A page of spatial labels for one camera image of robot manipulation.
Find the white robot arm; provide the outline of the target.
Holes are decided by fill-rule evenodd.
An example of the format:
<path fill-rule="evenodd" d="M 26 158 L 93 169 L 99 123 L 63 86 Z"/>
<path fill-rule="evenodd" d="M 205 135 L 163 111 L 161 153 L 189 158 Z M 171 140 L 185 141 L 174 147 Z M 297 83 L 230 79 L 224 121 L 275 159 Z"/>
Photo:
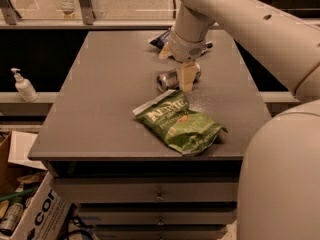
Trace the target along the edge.
<path fill-rule="evenodd" d="M 169 49 L 198 58 L 221 26 L 298 100 L 251 139 L 238 189 L 238 240 L 320 240 L 320 28 L 258 0 L 180 0 Z"/>

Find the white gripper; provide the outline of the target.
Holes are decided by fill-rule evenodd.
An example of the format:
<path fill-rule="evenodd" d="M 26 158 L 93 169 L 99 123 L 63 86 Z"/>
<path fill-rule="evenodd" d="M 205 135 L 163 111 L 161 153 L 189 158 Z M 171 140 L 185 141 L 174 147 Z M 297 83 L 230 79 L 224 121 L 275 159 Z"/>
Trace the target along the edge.
<path fill-rule="evenodd" d="M 179 89 L 188 93 L 193 88 L 193 82 L 198 72 L 198 64 L 195 61 L 199 58 L 206 47 L 206 40 L 190 42 L 181 38 L 174 27 L 170 29 L 168 43 L 165 43 L 159 53 L 160 59 L 167 59 L 171 56 L 178 62 L 185 62 L 177 69 Z"/>

